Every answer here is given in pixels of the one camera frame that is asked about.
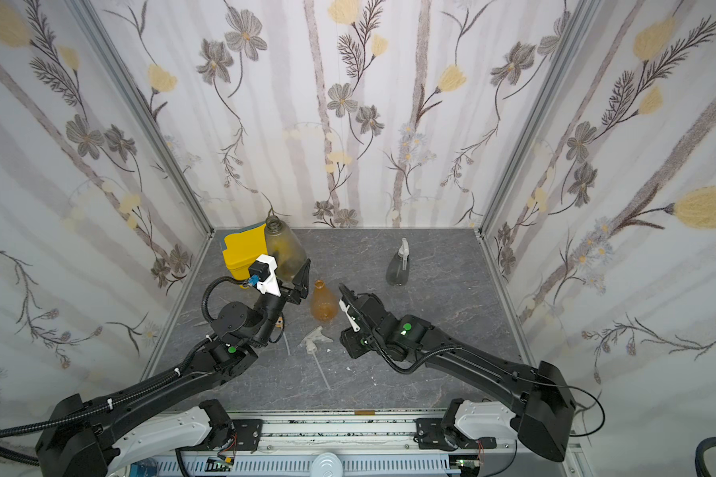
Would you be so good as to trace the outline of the amber spray bottle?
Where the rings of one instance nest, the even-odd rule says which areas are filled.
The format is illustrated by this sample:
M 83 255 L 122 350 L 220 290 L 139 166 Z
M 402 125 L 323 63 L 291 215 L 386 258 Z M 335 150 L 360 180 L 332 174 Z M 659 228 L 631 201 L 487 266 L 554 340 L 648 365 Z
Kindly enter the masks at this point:
M 314 282 L 314 290 L 312 292 L 310 312 L 312 317 L 319 322 L 331 321 L 339 311 L 339 300 L 326 287 L 322 279 Z

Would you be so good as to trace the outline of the grey translucent spray bottle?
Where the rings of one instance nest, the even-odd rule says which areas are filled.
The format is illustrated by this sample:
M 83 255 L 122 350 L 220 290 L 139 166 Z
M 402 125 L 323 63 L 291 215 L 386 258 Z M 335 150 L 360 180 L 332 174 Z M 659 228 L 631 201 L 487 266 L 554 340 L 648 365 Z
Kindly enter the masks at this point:
M 410 257 L 407 267 L 403 268 L 402 261 L 398 256 L 398 251 L 391 258 L 391 262 L 386 271 L 386 281 L 393 286 L 404 286 L 408 283 L 410 276 Z

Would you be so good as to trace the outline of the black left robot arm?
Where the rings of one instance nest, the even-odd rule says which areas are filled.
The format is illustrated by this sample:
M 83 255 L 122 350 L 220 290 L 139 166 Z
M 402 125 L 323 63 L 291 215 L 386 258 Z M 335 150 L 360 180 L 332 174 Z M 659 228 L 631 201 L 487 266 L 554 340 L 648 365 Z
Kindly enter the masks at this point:
M 55 407 L 35 447 L 45 476 L 107 476 L 131 463 L 175 448 L 213 449 L 229 442 L 233 422 L 224 407 L 209 399 L 197 407 L 197 419 L 171 425 L 161 417 L 200 393 L 223 387 L 242 376 L 272 344 L 272 332 L 286 304 L 298 305 L 309 292 L 311 262 L 306 260 L 285 285 L 276 276 L 274 258 L 260 256 L 249 268 L 246 284 L 258 292 L 253 306 L 227 303 L 217 315 L 209 299 L 222 283 L 219 277 L 202 295 L 201 312 L 212 332 L 171 370 L 123 391 L 90 401 L 78 395 Z

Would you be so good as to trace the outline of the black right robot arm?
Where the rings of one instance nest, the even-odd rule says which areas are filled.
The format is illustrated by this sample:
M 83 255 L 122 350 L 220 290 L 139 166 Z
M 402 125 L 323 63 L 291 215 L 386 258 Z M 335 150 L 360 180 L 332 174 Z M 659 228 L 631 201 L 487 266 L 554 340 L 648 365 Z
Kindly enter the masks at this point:
M 396 318 L 374 293 L 354 293 L 344 284 L 339 291 L 350 322 L 340 342 L 351 358 L 373 352 L 402 375 L 427 367 L 457 378 L 506 405 L 521 444 L 547 460 L 565 459 L 577 402 L 557 367 L 499 358 L 418 316 Z

